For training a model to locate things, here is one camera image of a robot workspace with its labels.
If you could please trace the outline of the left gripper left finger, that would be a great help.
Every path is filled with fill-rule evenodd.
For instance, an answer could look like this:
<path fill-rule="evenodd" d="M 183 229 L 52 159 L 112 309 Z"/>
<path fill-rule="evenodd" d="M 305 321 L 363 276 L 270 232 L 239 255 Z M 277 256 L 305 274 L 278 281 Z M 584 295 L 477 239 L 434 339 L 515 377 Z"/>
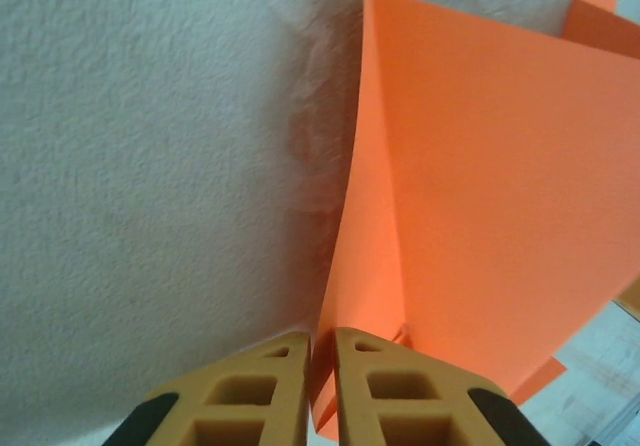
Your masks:
<path fill-rule="evenodd" d="M 305 445 L 310 338 L 290 332 L 157 387 L 115 445 Z"/>

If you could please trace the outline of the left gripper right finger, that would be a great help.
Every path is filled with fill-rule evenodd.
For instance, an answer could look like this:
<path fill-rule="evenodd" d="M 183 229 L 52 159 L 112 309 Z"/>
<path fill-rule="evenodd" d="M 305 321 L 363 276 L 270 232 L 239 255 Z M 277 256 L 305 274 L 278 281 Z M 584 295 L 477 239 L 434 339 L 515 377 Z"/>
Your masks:
<path fill-rule="evenodd" d="M 372 334 L 335 331 L 342 445 L 528 445 L 531 424 L 492 381 Z"/>

